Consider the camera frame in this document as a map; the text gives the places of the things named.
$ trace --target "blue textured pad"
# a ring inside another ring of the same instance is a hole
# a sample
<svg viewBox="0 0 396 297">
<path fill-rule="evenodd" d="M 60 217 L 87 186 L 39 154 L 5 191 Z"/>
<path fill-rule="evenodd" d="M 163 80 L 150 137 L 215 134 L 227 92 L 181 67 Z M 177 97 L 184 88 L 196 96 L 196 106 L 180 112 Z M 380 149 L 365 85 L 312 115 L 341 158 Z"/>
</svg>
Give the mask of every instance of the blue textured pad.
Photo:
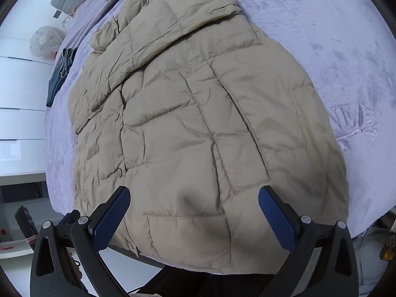
<svg viewBox="0 0 396 297">
<path fill-rule="evenodd" d="M 259 191 L 259 205 L 282 248 L 292 253 L 297 244 L 296 232 L 265 187 Z"/>
<path fill-rule="evenodd" d="M 92 231 L 92 244 L 99 252 L 106 249 L 131 203 L 131 193 L 124 188 Z"/>
</svg>

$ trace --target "shelf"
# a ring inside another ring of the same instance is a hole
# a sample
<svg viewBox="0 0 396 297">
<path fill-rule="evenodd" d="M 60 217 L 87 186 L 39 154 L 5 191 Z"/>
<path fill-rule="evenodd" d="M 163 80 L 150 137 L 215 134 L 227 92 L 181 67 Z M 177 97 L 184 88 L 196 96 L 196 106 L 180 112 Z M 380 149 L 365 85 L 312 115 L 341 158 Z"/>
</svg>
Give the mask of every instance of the shelf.
<svg viewBox="0 0 396 297">
<path fill-rule="evenodd" d="M 33 250 L 27 244 L 25 239 L 0 242 L 0 259 L 20 257 L 20 256 L 30 255 L 32 253 Z"/>
</svg>

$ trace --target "beige puffer jacket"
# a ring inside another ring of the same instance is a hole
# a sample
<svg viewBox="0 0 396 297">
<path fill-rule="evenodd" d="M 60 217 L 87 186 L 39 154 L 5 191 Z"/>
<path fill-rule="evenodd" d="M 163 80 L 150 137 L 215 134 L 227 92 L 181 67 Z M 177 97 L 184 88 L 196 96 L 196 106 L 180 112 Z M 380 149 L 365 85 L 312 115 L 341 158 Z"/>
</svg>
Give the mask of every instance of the beige puffer jacket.
<svg viewBox="0 0 396 297">
<path fill-rule="evenodd" d="M 119 185 L 113 243 L 186 269 L 276 273 L 287 257 L 257 195 L 300 215 L 348 216 L 342 154 L 297 61 L 235 0 L 125 0 L 92 36 L 73 87 L 76 208 Z"/>
</svg>

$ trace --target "white plastic bag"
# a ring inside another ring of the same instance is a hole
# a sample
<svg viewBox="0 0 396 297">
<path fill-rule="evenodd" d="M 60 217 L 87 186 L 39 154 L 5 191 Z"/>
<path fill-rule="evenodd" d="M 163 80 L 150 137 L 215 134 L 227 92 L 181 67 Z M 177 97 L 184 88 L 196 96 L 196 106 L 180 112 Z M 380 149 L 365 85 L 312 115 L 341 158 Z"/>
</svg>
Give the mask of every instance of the white plastic bag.
<svg viewBox="0 0 396 297">
<path fill-rule="evenodd" d="M 58 31 L 50 26 L 38 29 L 29 41 L 29 50 L 32 56 L 40 57 L 57 52 L 62 44 L 63 38 Z"/>
</svg>

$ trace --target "bed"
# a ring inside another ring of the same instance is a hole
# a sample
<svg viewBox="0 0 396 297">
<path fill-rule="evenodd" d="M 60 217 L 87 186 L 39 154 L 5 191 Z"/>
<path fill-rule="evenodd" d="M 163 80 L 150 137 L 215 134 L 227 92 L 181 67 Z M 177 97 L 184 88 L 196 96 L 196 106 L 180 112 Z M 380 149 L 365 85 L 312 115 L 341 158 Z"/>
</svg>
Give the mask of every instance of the bed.
<svg viewBox="0 0 396 297">
<path fill-rule="evenodd" d="M 74 207 L 75 135 L 68 95 L 92 51 L 91 33 L 118 13 L 122 1 L 82 40 L 46 113 L 48 192 L 53 208 L 62 214 Z M 371 0 L 238 1 L 251 22 L 300 62 L 324 103 L 346 162 L 348 227 L 357 236 L 396 205 L 396 41 L 391 30 Z M 105 3 L 87 0 L 75 15 L 73 32 Z M 68 43 L 66 37 L 61 48 Z"/>
</svg>

